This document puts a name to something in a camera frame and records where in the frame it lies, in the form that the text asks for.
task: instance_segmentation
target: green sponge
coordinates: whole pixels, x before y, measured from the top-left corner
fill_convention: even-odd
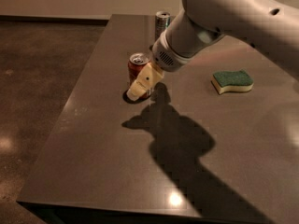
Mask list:
[[[253,79],[244,70],[216,72],[213,74],[212,83],[219,94],[247,92],[253,87]]]

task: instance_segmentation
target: wall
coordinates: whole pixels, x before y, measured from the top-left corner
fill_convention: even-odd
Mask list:
[[[179,12],[180,0],[0,0],[0,15],[108,19],[111,14]]]

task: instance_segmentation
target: green scouring pad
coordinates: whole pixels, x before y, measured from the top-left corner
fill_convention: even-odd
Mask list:
[[[248,92],[253,79],[244,71],[220,71],[213,74],[212,83],[218,94],[225,92]]]

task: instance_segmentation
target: soda can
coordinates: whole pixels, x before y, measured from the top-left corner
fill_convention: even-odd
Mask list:
[[[135,53],[130,57],[128,63],[129,69],[129,78],[130,78],[130,86],[132,83],[137,79],[140,71],[143,69],[144,66],[150,61],[149,55],[146,53]],[[147,99],[151,95],[151,90],[147,91],[144,95],[142,95],[141,99]]]
[[[170,13],[166,11],[158,11],[156,13],[155,22],[155,39],[158,40],[160,34],[167,29],[170,24]]]

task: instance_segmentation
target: concrete floor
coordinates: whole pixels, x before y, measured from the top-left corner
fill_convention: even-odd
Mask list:
[[[104,30],[0,22],[0,223],[44,223],[15,201]]]

